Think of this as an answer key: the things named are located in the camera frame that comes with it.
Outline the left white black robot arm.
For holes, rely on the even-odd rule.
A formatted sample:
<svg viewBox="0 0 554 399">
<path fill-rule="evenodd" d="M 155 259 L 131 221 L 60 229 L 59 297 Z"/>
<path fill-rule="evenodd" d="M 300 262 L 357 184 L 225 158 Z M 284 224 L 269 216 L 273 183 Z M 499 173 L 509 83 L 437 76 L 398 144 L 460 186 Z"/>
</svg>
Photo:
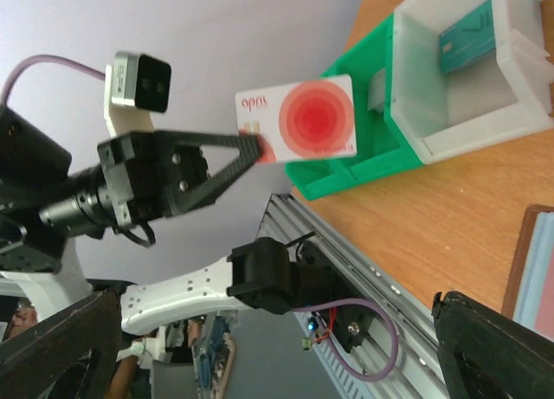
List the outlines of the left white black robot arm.
<svg viewBox="0 0 554 399">
<path fill-rule="evenodd" d="M 217 135 L 133 127 L 97 148 L 96 165 L 71 172 L 70 153 L 1 108 L 1 268 L 61 271 L 72 249 L 101 277 L 158 277 L 177 271 L 183 215 L 209 207 L 260 160 L 253 133 Z"/>
</svg>

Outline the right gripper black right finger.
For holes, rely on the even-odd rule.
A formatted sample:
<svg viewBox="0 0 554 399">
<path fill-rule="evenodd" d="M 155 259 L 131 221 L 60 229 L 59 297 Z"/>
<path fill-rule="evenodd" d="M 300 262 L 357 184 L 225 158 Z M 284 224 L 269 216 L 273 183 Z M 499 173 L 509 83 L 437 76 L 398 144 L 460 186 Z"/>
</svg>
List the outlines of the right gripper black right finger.
<svg viewBox="0 0 554 399">
<path fill-rule="evenodd" d="M 552 341 L 457 291 L 431 313 L 451 398 L 553 397 Z"/>
</svg>

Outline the white red circle card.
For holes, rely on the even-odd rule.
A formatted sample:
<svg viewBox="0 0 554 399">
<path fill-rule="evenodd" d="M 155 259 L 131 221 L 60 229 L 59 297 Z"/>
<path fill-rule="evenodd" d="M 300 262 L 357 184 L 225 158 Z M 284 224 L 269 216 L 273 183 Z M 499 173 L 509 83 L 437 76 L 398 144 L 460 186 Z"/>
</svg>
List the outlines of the white red circle card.
<svg viewBox="0 0 554 399">
<path fill-rule="evenodd" d="M 242 91 L 235 111 L 239 132 L 260 140 L 260 164 L 357 154 L 348 74 Z"/>
</svg>

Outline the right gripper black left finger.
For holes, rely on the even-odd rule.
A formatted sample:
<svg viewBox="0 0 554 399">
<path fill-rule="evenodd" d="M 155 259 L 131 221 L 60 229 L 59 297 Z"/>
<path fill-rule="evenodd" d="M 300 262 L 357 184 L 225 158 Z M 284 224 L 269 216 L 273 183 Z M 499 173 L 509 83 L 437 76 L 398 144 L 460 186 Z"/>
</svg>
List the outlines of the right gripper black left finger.
<svg viewBox="0 0 554 399">
<path fill-rule="evenodd" d="M 81 360 L 72 398 L 101 398 L 122 339 L 114 291 L 96 292 L 1 343 L 1 397 L 39 398 Z"/>
</svg>

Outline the brown leather card holder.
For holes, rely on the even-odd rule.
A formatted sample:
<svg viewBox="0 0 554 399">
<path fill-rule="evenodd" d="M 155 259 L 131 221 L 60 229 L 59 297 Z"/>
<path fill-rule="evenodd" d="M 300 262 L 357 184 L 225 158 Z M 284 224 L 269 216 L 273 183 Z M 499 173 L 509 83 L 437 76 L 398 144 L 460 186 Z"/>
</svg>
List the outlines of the brown leather card holder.
<svg viewBox="0 0 554 399">
<path fill-rule="evenodd" d="M 501 313 L 553 339 L 553 208 L 525 211 Z"/>
</svg>

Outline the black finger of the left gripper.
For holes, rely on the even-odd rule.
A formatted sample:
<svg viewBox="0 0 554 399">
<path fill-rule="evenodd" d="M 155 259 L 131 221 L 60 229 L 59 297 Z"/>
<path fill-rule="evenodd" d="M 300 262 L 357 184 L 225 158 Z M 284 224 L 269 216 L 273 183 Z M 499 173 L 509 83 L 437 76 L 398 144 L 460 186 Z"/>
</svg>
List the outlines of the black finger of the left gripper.
<svg viewBox="0 0 554 399">
<path fill-rule="evenodd" d="M 239 151 L 239 155 L 215 175 L 203 179 L 199 185 L 175 199 L 172 214 L 186 214 L 213 204 L 233 183 L 252 168 L 261 157 L 260 151 Z"/>
<path fill-rule="evenodd" d="M 155 132 L 155 137 L 160 144 L 167 145 L 170 149 L 177 146 L 214 146 L 235 148 L 239 151 L 260 151 L 261 144 L 255 135 L 228 135 L 207 132 L 181 132 L 162 131 Z"/>
</svg>

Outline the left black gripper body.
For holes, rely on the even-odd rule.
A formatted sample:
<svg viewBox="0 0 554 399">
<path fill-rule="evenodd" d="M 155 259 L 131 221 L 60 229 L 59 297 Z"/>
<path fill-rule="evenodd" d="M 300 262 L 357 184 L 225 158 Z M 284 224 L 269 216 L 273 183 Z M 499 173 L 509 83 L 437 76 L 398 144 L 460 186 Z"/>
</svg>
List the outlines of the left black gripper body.
<svg viewBox="0 0 554 399">
<path fill-rule="evenodd" d="M 149 222 L 204 208 L 216 201 L 204 145 L 216 135 L 201 132 L 130 132 L 99 146 L 102 181 L 97 188 L 99 224 L 129 235 Z"/>
</svg>

